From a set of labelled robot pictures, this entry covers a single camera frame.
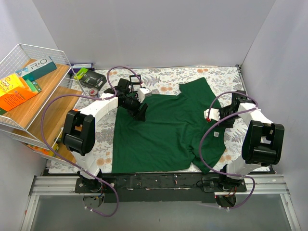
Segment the dark green t-shirt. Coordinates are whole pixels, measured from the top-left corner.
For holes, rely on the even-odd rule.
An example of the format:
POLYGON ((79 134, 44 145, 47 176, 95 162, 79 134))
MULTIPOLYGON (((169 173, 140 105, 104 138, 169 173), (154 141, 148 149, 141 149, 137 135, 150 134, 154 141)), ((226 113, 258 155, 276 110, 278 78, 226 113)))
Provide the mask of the dark green t-shirt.
POLYGON ((113 139, 112 173, 168 172, 196 165, 203 173, 223 155, 223 128, 204 117, 210 104, 219 107, 205 78, 181 84, 178 95, 147 98, 146 120, 134 120, 118 108, 113 139))

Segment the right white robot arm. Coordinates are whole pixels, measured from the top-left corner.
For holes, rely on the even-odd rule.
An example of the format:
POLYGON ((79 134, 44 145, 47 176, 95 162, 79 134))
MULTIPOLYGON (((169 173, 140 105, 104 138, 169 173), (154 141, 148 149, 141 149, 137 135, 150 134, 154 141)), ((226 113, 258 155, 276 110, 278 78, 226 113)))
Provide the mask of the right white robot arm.
POLYGON ((278 164, 284 138, 284 126, 267 119, 245 91, 231 94, 231 104, 218 109, 219 126, 232 128, 235 120, 241 118, 248 129, 241 156, 221 170, 227 173, 218 178, 218 187, 223 191, 231 190, 235 181, 257 168, 278 164))

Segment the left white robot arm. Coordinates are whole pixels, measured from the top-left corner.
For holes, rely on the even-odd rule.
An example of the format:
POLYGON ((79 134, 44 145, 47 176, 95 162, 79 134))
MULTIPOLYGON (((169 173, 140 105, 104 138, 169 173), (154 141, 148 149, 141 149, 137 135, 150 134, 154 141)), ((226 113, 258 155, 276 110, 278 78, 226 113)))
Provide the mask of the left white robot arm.
POLYGON ((103 185, 97 177, 100 168, 92 154, 96 141, 96 123, 118 107, 124 108, 134 120, 144 122, 148 108, 144 100, 151 94, 144 86, 134 90, 130 81, 121 78, 115 89, 106 89, 95 102, 79 111, 70 110, 67 113, 62 141, 81 167, 80 174, 87 178, 86 187, 91 192, 98 192, 103 185))

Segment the floral patterned table mat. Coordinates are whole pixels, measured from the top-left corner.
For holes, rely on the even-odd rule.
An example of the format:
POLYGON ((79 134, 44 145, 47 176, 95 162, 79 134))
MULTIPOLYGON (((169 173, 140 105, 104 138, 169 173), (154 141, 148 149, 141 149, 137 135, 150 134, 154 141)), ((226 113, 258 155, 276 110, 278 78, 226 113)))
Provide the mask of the floral patterned table mat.
MULTIPOLYGON (((226 91, 244 90, 241 74, 236 67, 173 67, 173 68, 144 68, 135 69, 141 74, 145 85, 154 94, 178 95, 179 84, 184 84, 201 77, 207 80, 215 95, 226 91)), ((93 148, 93 154, 101 167, 102 172, 110 173, 113 165, 113 136, 116 121, 116 110, 104 116, 98 122, 96 133, 97 141, 93 148)), ((247 125, 242 119, 235 120, 232 128, 225 131, 224 143, 226 149, 214 166, 220 170, 225 164, 230 164, 241 155, 244 135, 247 125)))

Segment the red topped drink can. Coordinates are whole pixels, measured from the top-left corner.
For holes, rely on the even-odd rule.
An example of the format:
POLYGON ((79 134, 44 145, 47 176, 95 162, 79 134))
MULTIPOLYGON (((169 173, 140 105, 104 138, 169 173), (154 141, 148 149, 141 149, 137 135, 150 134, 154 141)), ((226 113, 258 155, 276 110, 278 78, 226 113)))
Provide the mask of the red topped drink can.
POLYGON ((97 88, 89 89, 89 96, 99 98, 99 91, 97 88))

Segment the black green product box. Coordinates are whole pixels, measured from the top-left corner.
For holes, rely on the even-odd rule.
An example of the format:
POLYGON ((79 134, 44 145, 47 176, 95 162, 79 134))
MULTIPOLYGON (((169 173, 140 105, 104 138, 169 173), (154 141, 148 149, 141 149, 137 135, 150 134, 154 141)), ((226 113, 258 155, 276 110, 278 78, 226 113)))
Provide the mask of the black green product box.
POLYGON ((96 88, 98 90, 107 82, 105 75, 86 68, 81 68, 74 76, 74 79, 77 79, 82 86, 96 88))

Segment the purple white flat box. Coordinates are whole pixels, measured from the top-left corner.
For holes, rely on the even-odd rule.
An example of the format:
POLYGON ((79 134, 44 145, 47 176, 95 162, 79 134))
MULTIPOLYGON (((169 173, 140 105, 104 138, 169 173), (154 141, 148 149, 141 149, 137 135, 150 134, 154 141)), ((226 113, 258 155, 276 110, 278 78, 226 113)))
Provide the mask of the purple white flat box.
POLYGON ((93 68, 94 64, 93 63, 88 63, 88 64, 73 64, 72 68, 77 69, 77 68, 93 68))

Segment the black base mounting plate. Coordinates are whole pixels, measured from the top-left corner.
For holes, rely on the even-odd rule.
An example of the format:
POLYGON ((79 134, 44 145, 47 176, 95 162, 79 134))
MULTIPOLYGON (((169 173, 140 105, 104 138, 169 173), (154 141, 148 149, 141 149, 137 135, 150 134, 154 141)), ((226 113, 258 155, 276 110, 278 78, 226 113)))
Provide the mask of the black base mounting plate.
POLYGON ((75 192, 87 195, 102 193, 105 203, 120 202, 177 202, 215 203, 215 193, 232 195, 247 191, 245 182, 236 185, 223 182, 217 173, 135 173, 98 175, 106 183, 79 176, 75 192))

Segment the teal R+O box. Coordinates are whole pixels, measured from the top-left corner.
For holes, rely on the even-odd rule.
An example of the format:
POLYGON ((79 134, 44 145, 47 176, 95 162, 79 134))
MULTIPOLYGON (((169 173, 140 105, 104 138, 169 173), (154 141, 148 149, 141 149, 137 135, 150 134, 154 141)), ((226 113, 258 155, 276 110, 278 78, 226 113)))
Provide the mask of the teal R+O box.
POLYGON ((17 70, 15 73, 24 80, 35 81, 56 69, 57 67, 52 58, 50 56, 45 56, 17 70))

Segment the green sponge pack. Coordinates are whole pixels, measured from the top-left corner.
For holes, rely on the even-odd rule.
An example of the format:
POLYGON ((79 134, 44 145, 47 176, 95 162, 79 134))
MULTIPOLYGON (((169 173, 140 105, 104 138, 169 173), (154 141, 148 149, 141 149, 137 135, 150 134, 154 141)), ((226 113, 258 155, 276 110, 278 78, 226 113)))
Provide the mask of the green sponge pack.
POLYGON ((25 80, 26 84, 29 86, 31 91, 35 94, 38 94, 42 91, 42 88, 36 81, 30 81, 29 79, 25 80))

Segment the orange yellow sponge pack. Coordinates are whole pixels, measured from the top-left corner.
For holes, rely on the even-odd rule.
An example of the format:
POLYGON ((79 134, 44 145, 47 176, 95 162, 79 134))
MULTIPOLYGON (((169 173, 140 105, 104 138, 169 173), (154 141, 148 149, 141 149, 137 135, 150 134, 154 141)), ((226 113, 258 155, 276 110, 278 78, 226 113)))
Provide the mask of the orange yellow sponge pack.
POLYGON ((5 114, 36 95, 25 80, 16 73, 2 78, 0 80, 0 114, 5 114))

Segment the aluminium frame rail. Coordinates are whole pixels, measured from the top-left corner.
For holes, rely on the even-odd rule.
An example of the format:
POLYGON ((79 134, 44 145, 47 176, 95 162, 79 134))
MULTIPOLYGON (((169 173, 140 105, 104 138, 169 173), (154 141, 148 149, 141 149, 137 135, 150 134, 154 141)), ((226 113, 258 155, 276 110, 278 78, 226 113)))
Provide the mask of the aluminium frame rail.
MULTIPOLYGON (((103 179, 115 187, 122 202, 215 202, 214 197, 225 195, 279 195, 291 230, 300 230, 287 184, 281 174, 254 174, 244 179, 231 192, 223 191, 214 183, 218 176, 210 173, 144 173, 129 175, 104 174, 103 179)), ((35 177, 30 188, 29 201, 21 230, 31 229, 41 196, 96 196, 76 175, 35 177)))

